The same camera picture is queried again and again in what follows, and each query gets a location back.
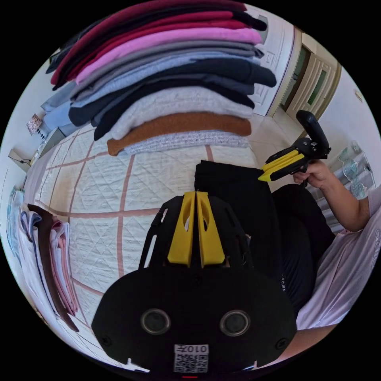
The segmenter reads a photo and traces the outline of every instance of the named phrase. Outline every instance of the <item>white quilt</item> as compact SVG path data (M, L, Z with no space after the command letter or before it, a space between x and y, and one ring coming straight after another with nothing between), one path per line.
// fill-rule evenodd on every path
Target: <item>white quilt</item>
M88 328L108 287L138 268L162 204L194 190L201 160L257 167L250 148L198 146L110 156L109 134L94 142L93 131L86 126L57 146L35 195L36 205L70 223L76 320Z

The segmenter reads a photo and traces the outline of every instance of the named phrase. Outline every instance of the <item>white t-shirt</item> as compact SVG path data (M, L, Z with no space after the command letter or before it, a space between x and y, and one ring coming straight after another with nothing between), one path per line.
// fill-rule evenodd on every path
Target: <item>white t-shirt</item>
M365 228L339 233L320 259L312 298L296 319L298 330L339 323L364 289L381 247L381 187L368 200Z

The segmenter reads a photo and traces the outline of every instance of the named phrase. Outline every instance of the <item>brown sweater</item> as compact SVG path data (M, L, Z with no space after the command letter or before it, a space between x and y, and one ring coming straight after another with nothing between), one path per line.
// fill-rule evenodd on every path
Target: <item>brown sweater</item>
M206 130L218 130L248 136L251 134L251 124L247 119L211 112L188 112L161 116L143 123L120 140L110 139L107 142L108 153L116 156L122 149L131 144L160 135Z

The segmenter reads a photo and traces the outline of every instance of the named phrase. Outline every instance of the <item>black pants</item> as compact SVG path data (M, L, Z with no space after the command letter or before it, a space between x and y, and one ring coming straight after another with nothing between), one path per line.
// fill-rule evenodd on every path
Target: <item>black pants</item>
M201 161L195 190L230 204L244 232L251 236L254 267L283 288L295 317L311 298L318 261L334 234L310 192L286 185L271 194L256 168Z
M282 287L295 316L314 290L318 262L335 238L311 193L289 184L273 193L282 242Z

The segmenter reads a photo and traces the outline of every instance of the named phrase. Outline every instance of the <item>hand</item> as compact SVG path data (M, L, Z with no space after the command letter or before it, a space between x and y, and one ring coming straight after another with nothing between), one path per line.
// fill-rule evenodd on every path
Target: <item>hand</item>
M321 161L316 160L308 165L307 172L297 172L294 174L294 181L297 184L301 184L304 180L308 179L308 182L315 188L321 189L328 181L331 174L328 167Z

